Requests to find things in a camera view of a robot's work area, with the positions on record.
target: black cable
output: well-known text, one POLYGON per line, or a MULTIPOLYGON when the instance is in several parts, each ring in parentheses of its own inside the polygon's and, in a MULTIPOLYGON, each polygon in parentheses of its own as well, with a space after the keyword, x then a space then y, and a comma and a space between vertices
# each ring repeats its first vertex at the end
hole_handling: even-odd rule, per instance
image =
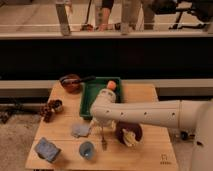
POLYGON ((92 4, 92 0, 89 0, 89 4, 88 4, 88 8, 87 8, 86 21, 85 21, 85 23, 84 23, 85 25, 88 24, 88 21, 89 21, 89 15, 90 15, 91 4, 92 4))

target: white floor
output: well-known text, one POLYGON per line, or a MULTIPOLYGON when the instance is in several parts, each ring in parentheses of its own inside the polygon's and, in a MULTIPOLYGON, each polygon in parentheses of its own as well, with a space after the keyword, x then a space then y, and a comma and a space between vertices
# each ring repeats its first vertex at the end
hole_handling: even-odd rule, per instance
MULTIPOLYGON (((73 13, 69 16, 69 23, 74 30, 79 30, 81 24, 86 20, 89 0, 73 0, 73 13)), ((110 23, 121 20, 121 3, 115 1, 110 23)), ((156 15, 154 30, 168 31, 174 24, 177 14, 156 15)), ((143 31, 143 12, 141 10, 137 30, 143 31)), ((95 8, 91 6, 89 22, 95 26, 95 8)), ((184 14, 181 23, 197 24, 199 21, 195 16, 184 14)), ((54 0, 34 0, 31 5, 3 5, 0 7, 0 33, 25 33, 25 32, 59 32, 59 22, 55 9, 54 0)))

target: person's leg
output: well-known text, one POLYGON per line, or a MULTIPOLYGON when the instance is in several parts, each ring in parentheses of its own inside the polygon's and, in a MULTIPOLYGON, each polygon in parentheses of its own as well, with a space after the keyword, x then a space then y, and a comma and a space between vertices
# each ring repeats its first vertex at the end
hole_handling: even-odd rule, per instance
POLYGON ((155 13, 150 8, 152 2, 153 0, 141 0, 144 15, 144 30, 151 30, 154 27, 155 13))
POLYGON ((130 26, 135 29, 136 24, 138 22, 138 16, 141 8, 141 1, 140 0, 132 0, 131 5, 131 15, 130 15, 130 26))

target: dark red object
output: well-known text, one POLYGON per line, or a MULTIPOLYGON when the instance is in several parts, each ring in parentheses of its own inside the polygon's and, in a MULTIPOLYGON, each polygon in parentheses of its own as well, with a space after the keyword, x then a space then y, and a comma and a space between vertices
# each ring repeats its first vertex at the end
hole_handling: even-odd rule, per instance
POLYGON ((123 140, 124 133, 123 133, 122 129, 126 129, 128 131, 134 132, 135 135, 136 135, 135 139, 137 141, 140 141, 142 139, 143 131, 142 131, 142 128, 141 128, 140 124, 127 123, 127 122, 118 122, 116 124, 115 135, 118 138, 118 140, 121 143, 123 143, 123 144, 125 144, 125 143, 124 143, 124 140, 123 140))

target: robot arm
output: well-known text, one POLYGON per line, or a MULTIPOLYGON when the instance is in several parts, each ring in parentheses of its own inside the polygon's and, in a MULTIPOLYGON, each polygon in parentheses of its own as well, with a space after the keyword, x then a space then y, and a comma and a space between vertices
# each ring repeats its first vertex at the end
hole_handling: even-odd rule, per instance
POLYGON ((191 171, 213 168, 213 104, 211 101, 165 101, 116 104, 116 95, 103 89, 90 113, 100 124, 109 120, 144 123, 195 131, 191 171))
POLYGON ((183 131, 194 131, 197 117, 205 112, 206 101, 161 101, 147 103, 115 103, 115 93, 109 89, 100 91, 90 112, 97 120, 143 123, 183 131))

